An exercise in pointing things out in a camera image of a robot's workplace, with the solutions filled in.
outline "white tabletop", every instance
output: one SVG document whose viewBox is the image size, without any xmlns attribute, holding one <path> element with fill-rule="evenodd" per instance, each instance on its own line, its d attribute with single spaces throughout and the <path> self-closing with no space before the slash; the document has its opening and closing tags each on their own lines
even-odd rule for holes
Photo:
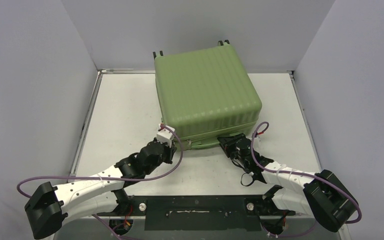
<svg viewBox="0 0 384 240">
<path fill-rule="evenodd" d="M 320 165 L 289 74 L 255 73 L 249 77 L 262 101 L 258 123 L 270 123 L 255 150 L 294 169 L 319 172 Z M 160 122 L 154 74 L 104 74 L 76 175 L 93 175 L 139 152 L 155 137 Z M 177 151 L 173 163 L 178 159 Z M 163 163 L 150 177 L 167 172 L 174 164 Z M 170 175 L 139 182 L 125 190 L 136 196 L 256 195 L 272 187 L 261 182 L 242 186 L 243 173 L 219 147 L 188 150 Z"/>
</svg>

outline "screw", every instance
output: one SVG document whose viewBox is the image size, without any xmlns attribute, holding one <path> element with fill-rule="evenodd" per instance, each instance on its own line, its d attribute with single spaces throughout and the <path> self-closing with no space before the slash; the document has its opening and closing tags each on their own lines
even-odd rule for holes
<svg viewBox="0 0 384 240">
<path fill-rule="evenodd" d="M 145 204 L 145 203 L 141 203 L 141 204 L 139 204 L 139 210 L 140 211 L 145 211 L 147 209 L 147 205 Z"/>
<path fill-rule="evenodd" d="M 254 203 L 250 202 L 246 205 L 246 209 L 248 209 L 249 211 L 252 211 L 254 210 Z"/>
</svg>

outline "suitcase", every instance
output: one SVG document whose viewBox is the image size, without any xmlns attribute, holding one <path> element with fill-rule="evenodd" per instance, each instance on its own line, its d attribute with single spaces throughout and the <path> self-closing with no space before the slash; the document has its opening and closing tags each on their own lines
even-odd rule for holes
<svg viewBox="0 0 384 240">
<path fill-rule="evenodd" d="M 173 55 L 153 53 L 162 122 L 185 149 L 218 146 L 217 137 L 248 134 L 262 102 L 228 40 Z"/>
</svg>

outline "gray wall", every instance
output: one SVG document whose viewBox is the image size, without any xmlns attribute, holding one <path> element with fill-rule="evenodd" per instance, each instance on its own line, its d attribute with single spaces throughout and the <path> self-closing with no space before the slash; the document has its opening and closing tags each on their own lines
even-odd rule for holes
<svg viewBox="0 0 384 240">
<path fill-rule="evenodd" d="M 295 79 L 322 167 L 360 203 L 352 239 L 384 239 L 384 0 L 336 0 Z"/>
<path fill-rule="evenodd" d="M 68 174 L 96 74 L 59 0 L 0 1 L 0 239 L 33 239 L 16 184 Z"/>
<path fill-rule="evenodd" d="M 295 70 L 334 0 L 62 0 L 99 69 L 229 39 L 249 71 Z"/>
</svg>

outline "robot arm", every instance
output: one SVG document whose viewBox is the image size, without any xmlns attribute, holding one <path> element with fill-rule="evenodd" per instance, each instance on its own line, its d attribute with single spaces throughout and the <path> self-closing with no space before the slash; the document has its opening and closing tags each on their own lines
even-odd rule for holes
<svg viewBox="0 0 384 240">
<path fill-rule="evenodd" d="M 171 132 L 161 129 L 139 153 L 133 153 L 90 177 L 82 177 L 84 180 L 41 184 L 24 207 L 33 237 L 46 238 L 62 225 L 93 214 L 124 213 L 129 198 L 123 188 L 138 181 L 122 179 L 144 179 L 162 163 L 171 164 L 176 151 L 173 138 Z"/>
<path fill-rule="evenodd" d="M 251 140 L 246 138 L 243 133 L 230 137 L 219 137 L 218 141 L 226 156 L 232 160 L 233 164 L 251 175 L 253 181 L 274 185 L 263 195 L 263 200 L 267 205 L 273 204 L 279 210 L 291 210 L 314 216 L 319 224 L 331 232 L 337 232 L 356 211 L 356 207 L 348 198 L 325 183 L 329 182 L 355 200 L 331 171 L 304 172 L 266 158 L 251 149 Z M 255 163 L 251 151 L 258 163 L 266 170 L 262 170 Z M 324 182 L 290 172 L 316 176 Z"/>
</svg>

